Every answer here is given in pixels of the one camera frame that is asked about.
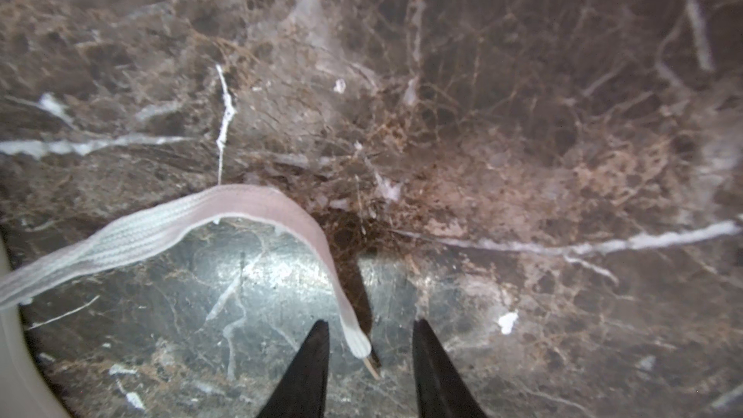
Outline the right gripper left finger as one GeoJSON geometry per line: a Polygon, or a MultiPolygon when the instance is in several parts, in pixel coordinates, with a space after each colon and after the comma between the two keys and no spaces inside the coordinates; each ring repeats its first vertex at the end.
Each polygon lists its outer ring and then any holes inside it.
{"type": "Polygon", "coordinates": [[[318,320],[284,373],[258,418],[322,418],[329,372],[328,322],[318,320]]]}

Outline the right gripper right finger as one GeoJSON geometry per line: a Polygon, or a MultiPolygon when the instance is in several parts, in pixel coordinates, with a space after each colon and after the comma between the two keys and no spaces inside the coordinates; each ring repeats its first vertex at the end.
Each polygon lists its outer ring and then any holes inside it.
{"type": "Polygon", "coordinates": [[[420,417],[487,417],[425,319],[414,321],[412,356],[420,417]]]}

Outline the white shoelace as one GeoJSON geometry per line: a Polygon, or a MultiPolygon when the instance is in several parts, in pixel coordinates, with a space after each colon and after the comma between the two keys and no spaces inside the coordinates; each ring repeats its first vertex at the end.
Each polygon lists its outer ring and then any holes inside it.
{"type": "Polygon", "coordinates": [[[270,224],[307,246],[333,288],[348,348],[379,379],[371,341],[344,293],[326,234],[298,203],[271,187],[215,186],[117,219],[81,242],[3,276],[1,308],[17,307],[78,277],[150,259],[172,248],[190,231],[229,218],[270,224]]]}

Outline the cream white sneaker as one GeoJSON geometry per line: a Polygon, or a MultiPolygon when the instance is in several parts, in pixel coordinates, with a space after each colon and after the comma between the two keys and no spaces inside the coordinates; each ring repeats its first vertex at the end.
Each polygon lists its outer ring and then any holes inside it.
{"type": "Polygon", "coordinates": [[[1,309],[1,416],[71,417],[37,369],[17,306],[1,309]]]}

